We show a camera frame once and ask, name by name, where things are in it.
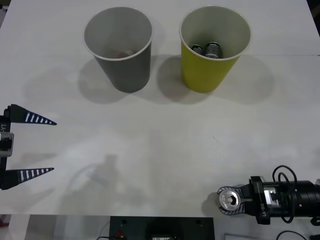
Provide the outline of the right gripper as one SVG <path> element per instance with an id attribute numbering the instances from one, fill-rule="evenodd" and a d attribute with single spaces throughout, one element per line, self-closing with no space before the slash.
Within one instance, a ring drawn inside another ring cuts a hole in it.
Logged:
<path id="1" fill-rule="evenodd" d="M 220 212 L 226 216 L 232 217 L 241 214 L 247 214 L 255 217 L 256 222 L 260 225 L 270 225 L 271 216 L 265 197 L 264 190 L 271 186 L 271 182 L 262 181 L 260 176 L 251 176 L 249 184 L 239 186 L 222 186 L 218 189 L 219 195 L 224 190 L 236 192 L 244 201 L 228 200 L 227 202 L 217 201 Z"/>

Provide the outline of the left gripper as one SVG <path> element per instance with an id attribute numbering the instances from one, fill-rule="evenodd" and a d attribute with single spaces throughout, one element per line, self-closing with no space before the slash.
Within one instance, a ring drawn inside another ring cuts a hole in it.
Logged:
<path id="1" fill-rule="evenodd" d="M 57 125 L 56 122 L 17 104 L 11 104 L 4 110 L 4 116 L 0 116 L 0 172 L 4 172 L 0 181 L 1 190 L 11 189 L 54 170 L 53 167 L 6 170 L 7 158 L 12 155 L 10 121 L 19 124 Z"/>

